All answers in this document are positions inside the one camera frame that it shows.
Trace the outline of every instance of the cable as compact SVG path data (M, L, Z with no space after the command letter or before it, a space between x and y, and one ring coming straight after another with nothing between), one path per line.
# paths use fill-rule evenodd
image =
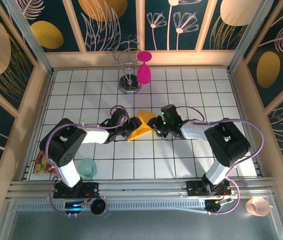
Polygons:
M234 180L232 180L232 179L230 179L230 178L228 178L228 177L227 177L226 179L227 179L228 181L232 182L232 183L235 185L235 187L237 188L238 198L237 198L236 204L235 204L231 209L229 209L229 210L227 210L227 211L211 212L211 214L213 214L213 215L229 214L230 212L234 211L235 208L237 208L238 204L240 203L240 198L241 198L240 187L237 185L237 183L236 183Z
M195 108L193 108L193 107L190 107L190 106L180 106L180 107L177 107L177 108L189 108L189 109L193 109L193 110L195 110L196 112L198 112L198 113L203 117L203 119L205 119L204 116L203 116L197 109L195 109ZM242 162L244 162L244 161L246 161L246 160L249 160L249 159L252 159L252 158L254 158L255 156L257 156L257 155L261 152L261 150L262 150L262 148L263 148L263 146L264 146L264 142L265 142L265 138L264 138L264 134L263 134L262 130L261 130L256 124L254 124L254 123L252 123L252 122L250 122L250 121L247 121L247 120L237 119L237 118L222 119L222 120L213 121L213 122L204 122L204 121L201 121L201 120L198 120L198 119L192 119L192 120L191 120L191 123L194 124L194 125L217 125L217 124L229 123L229 122L232 122L232 123L233 123L233 122L235 122L235 123L245 123L245 124L248 124L248 125L251 125L252 127L254 127L254 128L259 132L259 135L260 135L260 145L259 145L259 148L258 148L253 154L251 154L250 156L245 157L245 158L242 159L242 160L237 161L236 163L234 163L233 166L231 166L231 167L229 168L228 172L227 172L226 175L225 175L225 178L226 178L228 181L232 182L232 183L235 185L235 187L237 188L237 192L238 192L237 202L236 202L236 204L235 204L230 210L224 211L224 212L215 212L215 213L212 213L212 214L214 214L214 215L228 214L228 213L232 212L235 208L237 208L238 204L240 203L240 198L241 198L240 188L239 188L239 186L237 185L237 183L236 183L234 180L228 178L228 175L231 173L231 171L232 171L234 168L236 168L236 166L237 166L238 164L241 164Z
M194 107L192 107L192 106L178 106L178 107L176 107L176 109L181 109L181 108L186 108L186 109L194 110L194 111L196 111L197 113L199 113L199 115L202 117L202 120L199 120L199 119L196 119L196 118L194 118L193 120L197 120L197 121L199 121L199 122L204 122L204 121L205 121L204 115L203 115L199 110L197 110L196 108L194 108Z

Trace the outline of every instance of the wall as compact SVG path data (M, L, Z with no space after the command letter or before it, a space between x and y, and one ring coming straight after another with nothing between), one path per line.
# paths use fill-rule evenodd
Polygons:
M0 213L23 165L46 72L0 5Z
M228 66L260 0L105 3L38 0L19 7L54 68L118 66L105 51L134 36L152 53L150 65Z
M283 204L283 0L275 2L266 19L234 78L247 117L264 133L261 161Z

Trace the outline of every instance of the white tile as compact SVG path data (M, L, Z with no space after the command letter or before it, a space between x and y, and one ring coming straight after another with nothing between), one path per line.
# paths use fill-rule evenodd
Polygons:
M237 172L239 177L257 176L253 160L249 159L237 165Z
M184 93L169 93L168 94L168 103L173 104L176 107L185 106L186 102L185 102Z
M151 70L151 80L152 81L166 80L165 69L151 68L150 70Z
M166 78L167 80L182 80L181 69L166 69Z
M236 101L234 94L232 93L218 93L219 101L221 106L225 107L236 107Z
M187 114L186 108L181 107L181 108L177 108L176 110L177 110L177 113L181 117L182 120L188 119L188 114Z
M197 75L199 80L213 80L212 70L210 68L197 68Z
M94 159L113 159L114 142L108 144L96 144Z
M151 106L150 94L135 94L135 108L150 108Z
M114 160L95 160L97 174L93 180L111 180L113 179Z
M65 109L81 109L84 95L68 95Z
M85 94L101 94L102 82L101 81L88 81L86 82Z
M168 95L167 94L152 94L151 95L151 105L153 108L162 108L168 105Z
M110 114L110 108L99 109L98 123L101 124L106 119L110 119L112 116Z
M229 80L215 81L218 93L232 93L232 86Z
M88 70L87 82L101 82L103 80L103 70Z
M173 158L173 143L171 141L156 140L153 141L154 157L156 159Z
M200 93L200 84L198 80L193 81L182 81L183 82L183 89L185 93Z
M213 165L213 157L197 157L195 158L197 177L201 178Z
M69 82L55 82L51 95L67 95L69 86Z
M213 157L213 151L208 141L199 139L194 139L191 141L195 158Z
M79 124L81 112L81 109L66 109L63 113L63 118L71 120L74 124Z
M183 80L197 80L196 68L182 68L181 75Z
M134 163L135 179L153 179L154 159L135 159Z
M175 158L177 178L196 178L194 158Z
M84 95L83 96L83 109L98 109L100 107L100 95Z
M96 143L83 143L76 152L74 159L94 159L95 145Z
M81 124L97 124L98 123L98 109L83 109L80 115Z
M85 85L86 82L71 82L68 95L83 95L85 92Z
M237 107L235 106L223 106L222 113L225 118L229 119L240 119L240 114L238 112Z
M157 179L175 178L174 159L155 159L155 177Z
M175 140L172 145L175 158L194 157L192 140Z
M152 94L166 94L167 82L166 81L152 81L151 83Z
M115 159L113 162L113 179L133 179L134 160Z
M196 107L196 109L203 115L203 117L206 119L205 111L203 107ZM189 119L197 119L197 120L203 120L203 117L196 111L192 109L187 109L188 117Z
M202 93L216 93L216 86L214 80L200 80L199 81L200 91Z
M183 81L167 81L167 88L169 94L184 93Z
M144 84L141 87L141 90L138 92L139 94L150 94L151 93L151 84Z
M212 74L215 80L228 80L228 74L225 68L213 68Z
M224 118L222 113L222 108L218 106L206 107L205 113L206 113L206 121L208 122L216 122Z
M220 100L217 93L203 93L202 101L204 107L218 107L220 106Z
M115 159L133 159L134 142L118 141L115 142Z
M43 125L42 129L41 129L41 133L40 133L40 141L43 140L44 137L46 137L47 134L50 133L51 130L53 130L53 128L55 127L55 125Z
M135 159L153 159L153 141L135 141L134 143L134 158Z
M72 70L58 70L55 78L55 83L70 82Z
M118 69L108 69L103 71L102 81L118 81Z
M47 110L44 124L58 124L63 118L64 110Z
M71 82L86 82L88 70L73 70L71 75Z
M202 107L203 100L200 93L186 93L186 105L189 107Z
M30 181L45 181L49 180L51 177L50 173L33 173L31 172L31 175L29 177Z
M47 109L64 109L66 103L66 95L50 96Z
M101 109L111 109L113 106L117 105L117 95L116 94L107 94L100 96L100 108Z
M125 108L134 108L134 95L133 94L118 94L117 105Z
M117 94L117 82L105 81L101 85L101 94Z

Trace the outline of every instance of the black bracket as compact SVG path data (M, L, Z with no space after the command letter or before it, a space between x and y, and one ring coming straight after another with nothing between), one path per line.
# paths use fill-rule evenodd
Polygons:
M69 188L63 182L56 183L54 187L54 199L95 199L100 197L98 182L83 182L80 179L72 188Z

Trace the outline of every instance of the metal frame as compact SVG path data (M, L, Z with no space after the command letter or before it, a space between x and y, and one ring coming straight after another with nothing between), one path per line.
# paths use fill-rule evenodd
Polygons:
M248 24L245 32L243 33L236 47L235 53L229 63L229 72L232 73L237 68L246 50L248 49L249 45L253 41L258 30L262 26L264 19L266 18L267 14L271 10L273 2L274 0L260 1L257 11L252 16L251 21Z
M278 205L279 196L274 180L270 177L234 177L232 179L239 185L242 199L263 197L268 200L272 206L270 215L275 231L278 239L283 240L283 218ZM186 190L182 189L187 180L189 179L99 181L99 189L100 194L110 206L109 210L113 211L159 209L187 211L191 208L194 214L204 213L200 210L203 207L203 200L211 196L188 197ZM0 240L8 239L14 226L16 212L53 211L47 199L49 187L48 181L23 181L10 184L1 214ZM54 200L54 205L58 209L63 209L64 203L64 199ZM89 206L84 209L84 212L89 212Z
M52 74L52 66L49 63L42 46L39 44L33 31L31 30L31 26L29 25L26 18L23 16L23 13L21 12L21 9L17 4L17 1L2 0L2 3L7 8L15 24L21 31L22 35L25 37L27 43L29 44L30 48L32 49L39 62L42 64L45 71L49 75Z

